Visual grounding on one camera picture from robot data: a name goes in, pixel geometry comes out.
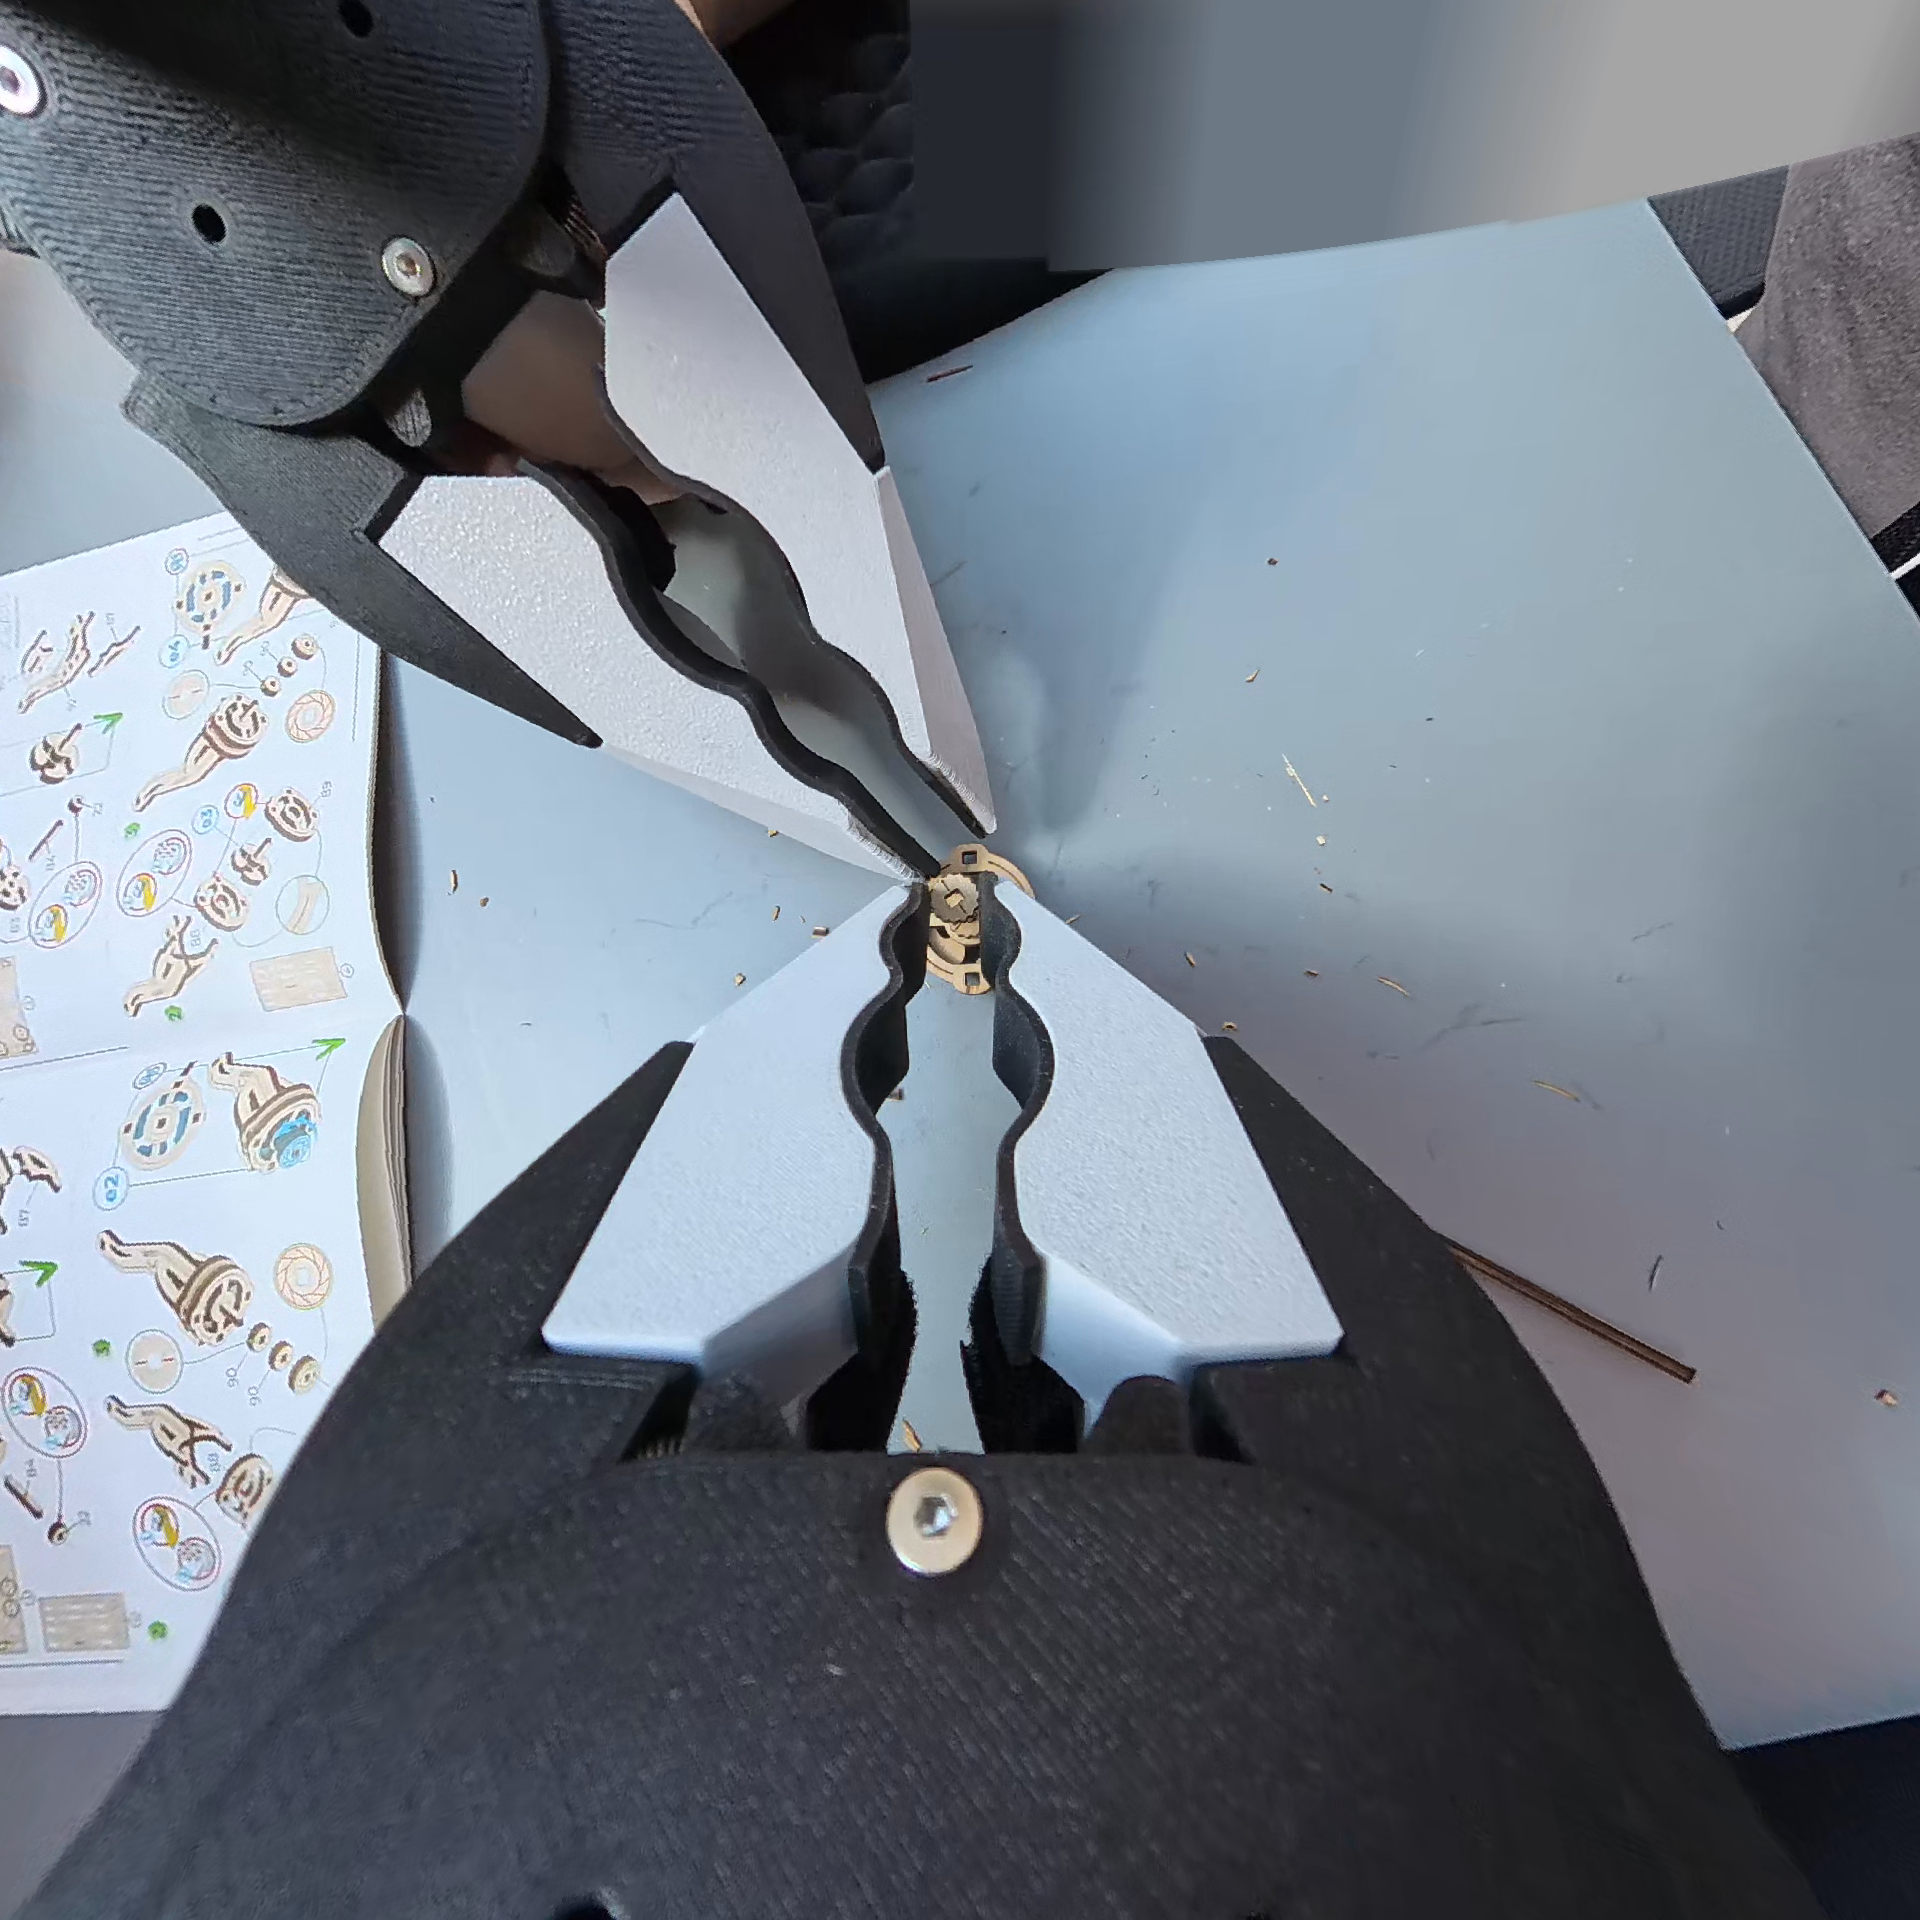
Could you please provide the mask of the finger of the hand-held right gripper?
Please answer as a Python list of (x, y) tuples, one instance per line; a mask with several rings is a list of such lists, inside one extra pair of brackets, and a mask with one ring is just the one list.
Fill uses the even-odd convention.
[(577, 470), (436, 474), (381, 550), (643, 772), (898, 880), (937, 859), (772, 695), (675, 621), (611, 491)]
[(874, 678), (926, 781), (992, 832), (972, 702), (893, 470), (866, 466), (681, 195), (609, 258), (606, 334), (609, 399), (646, 459), (771, 536), (809, 628)]

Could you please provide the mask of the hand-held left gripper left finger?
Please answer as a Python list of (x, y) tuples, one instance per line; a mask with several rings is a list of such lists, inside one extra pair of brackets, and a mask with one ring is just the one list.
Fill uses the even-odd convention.
[(918, 982), (921, 892), (897, 886), (708, 1022), (546, 1344), (747, 1376), (813, 1450), (881, 1450), (917, 1309), (877, 1107)]

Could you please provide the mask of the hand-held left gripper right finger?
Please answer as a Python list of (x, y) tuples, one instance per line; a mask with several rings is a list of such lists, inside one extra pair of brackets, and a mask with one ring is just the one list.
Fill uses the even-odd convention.
[(997, 1154), (966, 1387), (988, 1451), (1074, 1451), (1116, 1387), (1333, 1355), (1342, 1325), (1198, 1027), (1029, 895), (980, 902)]

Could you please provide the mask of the round wooden hub part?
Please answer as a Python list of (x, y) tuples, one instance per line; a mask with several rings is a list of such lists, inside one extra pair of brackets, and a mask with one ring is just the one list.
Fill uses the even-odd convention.
[(989, 878), (1001, 888), (1018, 886), (1027, 895), (1034, 895), (1036, 888), (1030, 880), (1020, 870), (1016, 862), (995, 853), (982, 844), (962, 844), (954, 853), (949, 853), (947, 864), (933, 875), (940, 874), (972, 874), (978, 880), (978, 928), (973, 939), (954, 939), (947, 928), (937, 928), (928, 918), (928, 974), (937, 975), (947, 984), (956, 987), (960, 994), (977, 996), (992, 992), (992, 982), (980, 957), (980, 880)]

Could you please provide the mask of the person's right hand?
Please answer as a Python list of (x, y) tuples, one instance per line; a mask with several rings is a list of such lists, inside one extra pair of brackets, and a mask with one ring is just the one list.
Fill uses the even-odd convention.
[(652, 509), (684, 499), (622, 437), (603, 388), (598, 310), (534, 294), (462, 383), (464, 418), (434, 456), (450, 474), (515, 474), (520, 461), (568, 466), (626, 488)]

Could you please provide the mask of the thin wooden stick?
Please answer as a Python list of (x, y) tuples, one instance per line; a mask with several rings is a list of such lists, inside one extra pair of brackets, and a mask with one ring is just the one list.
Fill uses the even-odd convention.
[(1561, 1293), (1541, 1287), (1534, 1280), (1502, 1266), (1500, 1262), (1488, 1260), (1485, 1254), (1475, 1252), (1473, 1248), (1449, 1240), (1446, 1244), (1452, 1256), (1476, 1280), (1483, 1285), (1500, 1287), (1524, 1302), (1550, 1311), (1560, 1322), (1573, 1325), (1576, 1330), (1584, 1333), (1586, 1336), (1595, 1336), (1605, 1346), (1624, 1354), (1633, 1360), (1644, 1362), (1646, 1367), (1654, 1368), (1658, 1373), (1689, 1384), (1696, 1380), (1696, 1367), (1649, 1344), (1646, 1340), (1629, 1335), (1627, 1330), (1618, 1328), (1616, 1323), (1606, 1322), (1605, 1317), (1589, 1311), (1564, 1299)]

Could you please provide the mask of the instruction booklet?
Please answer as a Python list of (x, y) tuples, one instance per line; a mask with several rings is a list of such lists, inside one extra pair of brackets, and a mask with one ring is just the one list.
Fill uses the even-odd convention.
[(229, 517), (3, 618), (3, 1709), (160, 1711), (409, 1280), (380, 656)]

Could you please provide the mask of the black office chair seat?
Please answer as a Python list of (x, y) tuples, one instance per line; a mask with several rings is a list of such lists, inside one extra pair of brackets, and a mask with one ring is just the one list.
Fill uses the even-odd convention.
[(1649, 198), (1725, 319), (1739, 318), (1763, 296), (1788, 174), (1782, 165)]

